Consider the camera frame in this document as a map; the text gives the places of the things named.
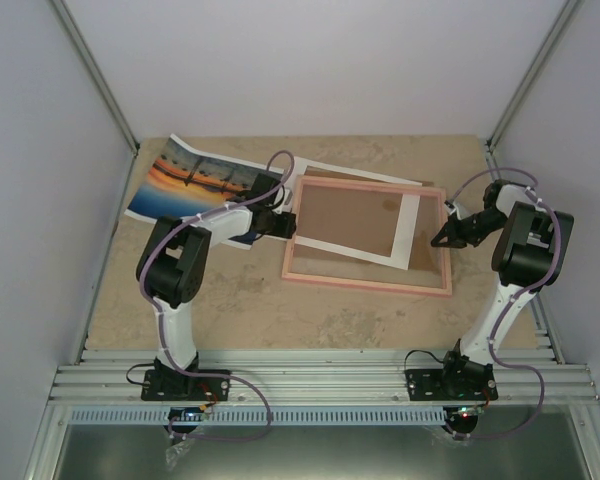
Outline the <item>white mat board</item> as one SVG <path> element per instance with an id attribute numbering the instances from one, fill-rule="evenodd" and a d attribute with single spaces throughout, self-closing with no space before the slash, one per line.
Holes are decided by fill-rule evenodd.
<path id="1" fill-rule="evenodd" d="M 422 182 L 414 180 L 407 180 L 360 169 L 331 165 L 315 160 L 309 160 L 303 157 L 296 157 L 293 173 L 286 186 L 293 189 L 295 187 L 296 180 L 300 175 L 313 175 L 327 178 L 368 182 L 375 181 L 392 184 L 414 185 L 418 187 L 423 185 Z M 339 245 L 336 243 L 333 243 L 334 247 L 329 247 L 328 251 L 331 253 L 345 253 L 347 256 L 350 256 L 351 253 L 355 253 L 355 259 L 372 260 L 373 262 L 376 262 L 382 257 L 383 260 L 380 262 L 381 265 L 402 268 L 406 270 L 408 268 L 415 235 L 415 221 L 419 203 L 420 200 L 416 198 L 403 198 L 399 203 L 398 221 L 396 224 L 395 237 L 391 245 L 390 256 L 382 257 L 380 254 L 371 252 L 363 253 L 361 248 L 355 249 L 353 247 L 345 247 L 344 245 Z"/>

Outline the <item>sunset landscape photo print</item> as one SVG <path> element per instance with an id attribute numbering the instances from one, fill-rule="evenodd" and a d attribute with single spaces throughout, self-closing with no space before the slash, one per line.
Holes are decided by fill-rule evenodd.
<path id="1" fill-rule="evenodd" d="M 283 175 L 280 168 L 197 150 L 172 135 L 155 156 L 125 214 L 151 224 L 163 216 L 186 219 L 227 202 L 256 198 L 282 183 Z M 290 212 L 285 205 L 289 195 L 283 187 L 249 209 L 253 215 L 265 209 Z M 224 243 L 249 249 L 261 236 L 251 227 Z"/>

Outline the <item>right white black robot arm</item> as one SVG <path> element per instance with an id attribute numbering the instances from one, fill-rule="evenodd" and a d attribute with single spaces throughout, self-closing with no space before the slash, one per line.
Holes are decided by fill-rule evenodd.
<path id="1" fill-rule="evenodd" d="M 478 213 L 462 214 L 454 198 L 445 208 L 448 219 L 431 240 L 435 248 L 477 247 L 501 233 L 491 259 L 494 288 L 479 318 L 445 354 L 438 376 L 440 390 L 451 399 L 489 395 L 494 356 L 520 311 L 557 280 L 574 218 L 548 208 L 533 187 L 506 180 L 486 188 Z"/>

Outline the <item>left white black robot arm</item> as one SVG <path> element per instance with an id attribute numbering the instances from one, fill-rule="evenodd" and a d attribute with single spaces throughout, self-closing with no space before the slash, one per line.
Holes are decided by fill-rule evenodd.
<path id="1" fill-rule="evenodd" d="M 256 175 L 253 185 L 221 206 L 192 216 L 162 216 L 154 225 L 136 267 L 141 294 L 151 304 L 159 350 L 141 382 L 144 401 L 201 401 L 228 398 L 229 370 L 202 369 L 192 329 L 192 303 L 208 254 L 225 241 L 253 234 L 289 239 L 296 215 L 283 212 L 285 180 Z"/>

